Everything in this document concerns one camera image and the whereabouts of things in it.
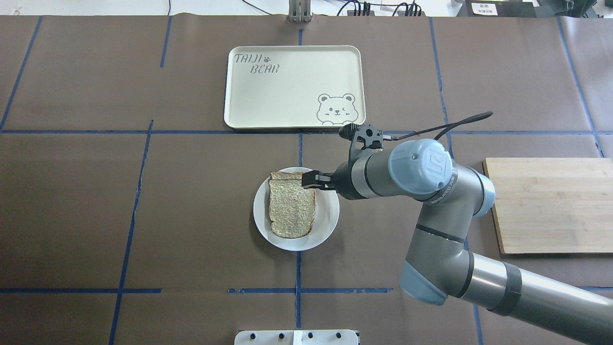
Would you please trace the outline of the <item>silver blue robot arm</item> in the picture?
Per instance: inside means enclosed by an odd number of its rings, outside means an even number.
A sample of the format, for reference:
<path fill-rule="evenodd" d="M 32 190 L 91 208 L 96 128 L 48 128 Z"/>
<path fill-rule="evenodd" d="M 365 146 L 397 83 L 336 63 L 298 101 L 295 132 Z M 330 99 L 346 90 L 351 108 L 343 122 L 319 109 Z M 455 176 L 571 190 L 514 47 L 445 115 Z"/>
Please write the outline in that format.
<path fill-rule="evenodd" d="M 302 187 L 345 199 L 408 196 L 421 202 L 401 271 L 403 292 L 436 306 L 455 297 L 581 343 L 612 343 L 611 299 L 465 248 L 473 218 L 495 201 L 488 177 L 455 163 L 434 139 L 408 140 L 390 151 L 382 143 L 353 140 L 345 163 L 332 173 L 306 172 Z"/>

